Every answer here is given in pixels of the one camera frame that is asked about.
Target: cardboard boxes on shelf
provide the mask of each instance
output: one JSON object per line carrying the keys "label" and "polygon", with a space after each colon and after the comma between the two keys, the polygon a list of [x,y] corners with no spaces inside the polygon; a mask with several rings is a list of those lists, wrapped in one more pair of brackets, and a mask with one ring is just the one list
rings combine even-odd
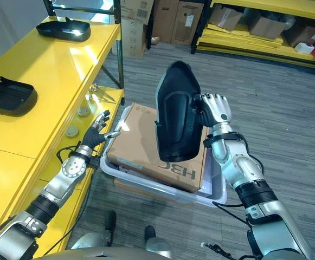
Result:
{"label": "cardboard boxes on shelf", "polygon": [[209,18],[209,23],[228,31],[232,31],[237,25],[242,14],[242,12],[225,7],[222,4],[214,4],[213,13]]}
{"label": "cardboard boxes on shelf", "polygon": [[315,42],[315,21],[299,17],[293,27],[284,31],[283,35],[291,47],[300,42],[312,45]]}
{"label": "cardboard boxes on shelf", "polygon": [[251,10],[251,14],[248,17],[248,29],[253,35],[275,39],[279,37],[285,27],[285,22],[265,18],[257,9]]}

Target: gray wall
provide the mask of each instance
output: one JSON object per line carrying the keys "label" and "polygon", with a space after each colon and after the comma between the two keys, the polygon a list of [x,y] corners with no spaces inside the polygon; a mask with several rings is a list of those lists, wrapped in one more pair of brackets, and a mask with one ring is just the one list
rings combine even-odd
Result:
{"label": "gray wall", "polygon": [[[102,0],[57,0],[57,4],[93,8],[100,8],[102,3]],[[62,10],[56,14],[86,20],[93,17],[93,14]],[[0,57],[47,15],[43,0],[0,0]]]}

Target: robotic hand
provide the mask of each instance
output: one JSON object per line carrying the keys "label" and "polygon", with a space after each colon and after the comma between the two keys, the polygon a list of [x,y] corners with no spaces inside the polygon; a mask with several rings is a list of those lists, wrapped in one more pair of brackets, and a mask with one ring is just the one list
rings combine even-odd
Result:
{"label": "robotic hand", "polygon": [[35,238],[47,229],[47,224],[82,181],[96,145],[118,136],[119,131],[100,134],[109,119],[109,111],[100,113],[85,133],[82,143],[61,166],[59,173],[44,187],[25,211],[8,219],[0,227],[0,259],[32,259],[38,249]]}
{"label": "robotic hand", "polygon": [[296,222],[266,183],[262,169],[248,153],[244,137],[233,132],[228,101],[216,94],[196,95],[200,123],[212,127],[204,144],[213,150],[222,174],[237,192],[252,228],[247,237],[256,258],[308,259],[312,251]]}

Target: clear plastic container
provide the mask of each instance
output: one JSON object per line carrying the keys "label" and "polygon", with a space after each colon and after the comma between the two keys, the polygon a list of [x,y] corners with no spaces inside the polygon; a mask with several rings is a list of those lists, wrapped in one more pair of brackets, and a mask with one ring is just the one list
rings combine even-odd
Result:
{"label": "clear plastic container", "polygon": [[[130,106],[125,108],[115,130],[120,130],[121,124],[125,120],[129,110],[130,110]],[[220,166],[218,165],[217,162],[215,162],[214,159],[211,162],[211,164],[207,164],[205,166],[206,168],[210,167],[211,171],[217,173],[217,174],[213,174],[213,178],[212,178],[213,194],[209,197],[202,197],[194,193],[182,191],[177,188],[164,185],[162,183],[149,179],[148,177],[143,176],[139,173],[130,174],[129,172],[126,173],[124,171],[118,170],[116,165],[113,165],[108,161],[107,148],[109,147],[109,145],[104,149],[102,153],[102,157],[100,160],[100,167],[105,173],[111,176],[114,176],[116,178],[119,178],[120,181],[122,181],[125,184],[131,185],[133,187],[136,187],[144,191],[148,191],[148,192],[163,196],[168,199],[175,200],[182,204],[198,203],[198,204],[202,204],[208,207],[216,207],[212,203],[213,201],[222,203],[222,204],[226,203],[226,200],[227,200],[226,180],[221,174]]]}

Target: yellow table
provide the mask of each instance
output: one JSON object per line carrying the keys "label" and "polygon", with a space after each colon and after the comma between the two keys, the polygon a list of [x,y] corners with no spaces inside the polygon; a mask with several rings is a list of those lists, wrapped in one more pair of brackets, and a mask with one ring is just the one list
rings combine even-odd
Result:
{"label": "yellow table", "polygon": [[[48,17],[45,21],[55,19],[62,18]],[[76,145],[99,111],[111,111],[111,120],[103,131],[113,122],[123,90],[101,87],[115,102],[108,102],[98,93],[92,101],[85,96],[119,37],[120,25],[90,24],[91,36],[84,42],[43,37],[33,29],[0,58],[0,76],[31,84],[38,93],[37,104],[26,115],[18,118],[0,115],[0,223],[22,210],[42,184],[58,173],[56,151],[65,144]],[[74,116],[80,105],[91,110],[90,116],[81,119]],[[79,135],[65,139],[70,124],[79,126]],[[48,239],[39,239],[40,250],[46,251],[74,222],[88,188],[89,175],[72,195],[76,199],[64,206],[68,210],[60,210],[57,215],[63,217],[65,226],[58,226],[60,218],[53,219]],[[64,248],[66,241],[55,250]]]}

